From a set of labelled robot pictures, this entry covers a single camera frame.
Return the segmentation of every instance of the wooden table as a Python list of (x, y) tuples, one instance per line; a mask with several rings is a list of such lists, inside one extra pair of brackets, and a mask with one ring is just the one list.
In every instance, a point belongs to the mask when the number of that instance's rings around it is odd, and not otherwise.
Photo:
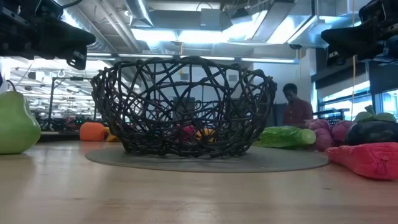
[(0, 223), (398, 223), (398, 183), (329, 165), (206, 174), (96, 164), (120, 143), (40, 143), (0, 156)]

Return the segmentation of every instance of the green pear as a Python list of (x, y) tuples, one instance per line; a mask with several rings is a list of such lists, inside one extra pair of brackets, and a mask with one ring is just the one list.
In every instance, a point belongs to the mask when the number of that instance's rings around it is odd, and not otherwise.
[(0, 154), (19, 154), (40, 138), (40, 125), (24, 95), (7, 91), (0, 95)]

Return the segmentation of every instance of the round gray mat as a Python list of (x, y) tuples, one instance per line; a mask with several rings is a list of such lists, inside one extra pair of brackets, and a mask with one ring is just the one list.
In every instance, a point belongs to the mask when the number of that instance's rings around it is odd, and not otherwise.
[(184, 172), (278, 172), (312, 169), (328, 164), (328, 159), (317, 152), (255, 146), (242, 157), (217, 159), (135, 156), (125, 153), (122, 147), (92, 151), (86, 154), (86, 158), (93, 162), (115, 166)]

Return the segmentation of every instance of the window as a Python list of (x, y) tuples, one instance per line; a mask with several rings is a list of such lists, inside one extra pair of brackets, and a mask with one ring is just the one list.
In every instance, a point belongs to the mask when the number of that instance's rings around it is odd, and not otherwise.
[(355, 116), (362, 111), (366, 111), (365, 107), (372, 105), (372, 96), (369, 92), (370, 82), (366, 81), (355, 85), (354, 101), (352, 99), (353, 87), (339, 91), (332, 95), (326, 96), (320, 100), (320, 111), (330, 109), (349, 109), (344, 112), (346, 120), (355, 119)]
[[(324, 110), (330, 110), (330, 109), (349, 109), (349, 111), (344, 112), (344, 117), (346, 120), (351, 120), (351, 105), (352, 105), (352, 98), (345, 100), (345, 101), (340, 101), (336, 103), (330, 103), (326, 104), (324, 106)], [(353, 105), (353, 119), (355, 119), (355, 116), (362, 111), (366, 111), (365, 107), (372, 105), (372, 96), (371, 95), (365, 95), (365, 96), (360, 96), (354, 98), (354, 105)]]
[[(357, 84), (357, 85), (355, 85), (354, 94), (362, 93), (362, 92), (365, 92), (365, 91), (370, 91), (370, 87), (371, 87), (371, 84), (370, 84), (369, 81)], [(339, 91), (337, 93), (334, 93), (332, 95), (329, 95), (329, 96), (326, 96), (326, 97), (322, 98), (321, 102), (335, 100), (337, 98), (341, 98), (341, 97), (344, 97), (344, 96), (351, 96), (352, 94), (353, 94), (353, 87), (349, 87), (349, 88), (347, 88), (345, 90), (341, 90), (341, 91)]]
[(398, 90), (385, 92), (381, 97), (383, 112), (393, 114), (398, 118)]

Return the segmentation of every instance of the red pepper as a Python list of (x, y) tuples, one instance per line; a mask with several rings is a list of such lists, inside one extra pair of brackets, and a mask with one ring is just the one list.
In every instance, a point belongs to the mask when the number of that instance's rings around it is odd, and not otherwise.
[(358, 175), (373, 179), (398, 179), (396, 142), (331, 147), (326, 153), (332, 162), (342, 164)]

